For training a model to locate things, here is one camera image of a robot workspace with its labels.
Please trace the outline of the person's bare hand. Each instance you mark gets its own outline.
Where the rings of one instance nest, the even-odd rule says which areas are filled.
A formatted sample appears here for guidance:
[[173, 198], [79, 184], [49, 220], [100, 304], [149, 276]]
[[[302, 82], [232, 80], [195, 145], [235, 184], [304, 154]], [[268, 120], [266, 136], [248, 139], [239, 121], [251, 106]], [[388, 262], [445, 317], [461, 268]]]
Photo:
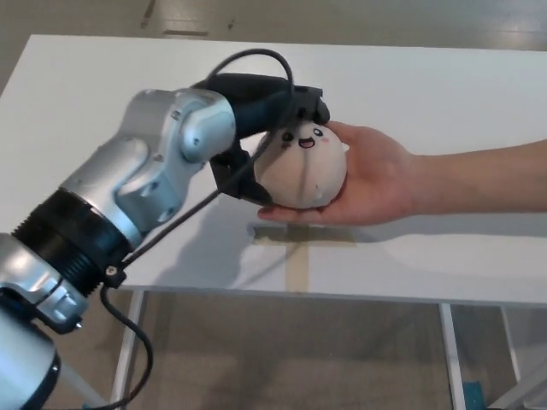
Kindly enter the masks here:
[[257, 213], [260, 219], [291, 224], [370, 226], [417, 214], [418, 156], [370, 127], [331, 121], [328, 128], [349, 146], [346, 179], [336, 199], [325, 207], [306, 210], [264, 207]]

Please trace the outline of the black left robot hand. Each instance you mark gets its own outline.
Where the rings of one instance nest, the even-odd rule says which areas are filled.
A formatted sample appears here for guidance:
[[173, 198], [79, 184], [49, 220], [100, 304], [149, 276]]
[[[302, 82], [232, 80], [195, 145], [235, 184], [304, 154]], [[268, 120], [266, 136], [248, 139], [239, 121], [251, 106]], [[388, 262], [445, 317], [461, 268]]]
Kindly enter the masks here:
[[243, 150], [240, 141], [303, 120], [325, 125], [330, 112], [322, 101], [323, 90], [296, 85], [290, 97], [286, 79], [249, 73], [221, 73], [194, 87], [221, 94], [235, 116], [236, 137], [232, 146], [209, 161], [217, 188], [236, 199], [257, 205], [272, 204], [270, 194], [256, 181], [253, 156]]

